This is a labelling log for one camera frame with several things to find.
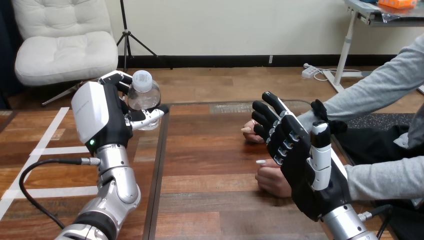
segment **power strip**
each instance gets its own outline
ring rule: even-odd
[[[318,68],[309,65],[308,68],[306,68],[305,70],[302,71],[302,77],[303,78],[313,78],[314,75],[318,72]]]

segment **black baseboard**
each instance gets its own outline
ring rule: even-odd
[[[381,66],[396,55],[349,55],[346,66]],[[174,68],[242,68],[242,67],[302,67],[304,63],[313,66],[337,66],[340,55],[269,55],[240,56],[159,56]],[[128,68],[167,68],[154,56],[133,56],[127,60]],[[124,56],[118,58],[118,68],[124,67]]]

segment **plastic water bottle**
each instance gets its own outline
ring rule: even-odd
[[[161,91],[158,83],[148,71],[139,70],[132,75],[132,84],[128,91],[128,107],[131,112],[151,109],[161,104]],[[140,130],[153,130],[159,126],[159,120]]]

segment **human hand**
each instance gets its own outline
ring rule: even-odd
[[[256,163],[260,164],[260,168],[254,178],[261,189],[279,198],[292,195],[292,188],[281,172],[280,165],[272,159],[258,160]]]
[[[253,130],[255,124],[258,123],[253,119],[246,122],[246,124],[241,129],[241,132],[243,133],[243,136],[247,141],[257,144],[263,144],[265,142],[264,139],[261,136],[256,135],[255,131]]]

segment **fingernail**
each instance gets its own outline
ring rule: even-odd
[[[250,133],[252,132],[252,129],[251,129],[249,126],[247,126],[247,127],[243,127],[243,128],[241,129],[241,132],[242,132],[242,133],[250,134]]]
[[[256,163],[257,164],[260,164],[260,165],[266,164],[267,163],[267,160],[257,160]]]

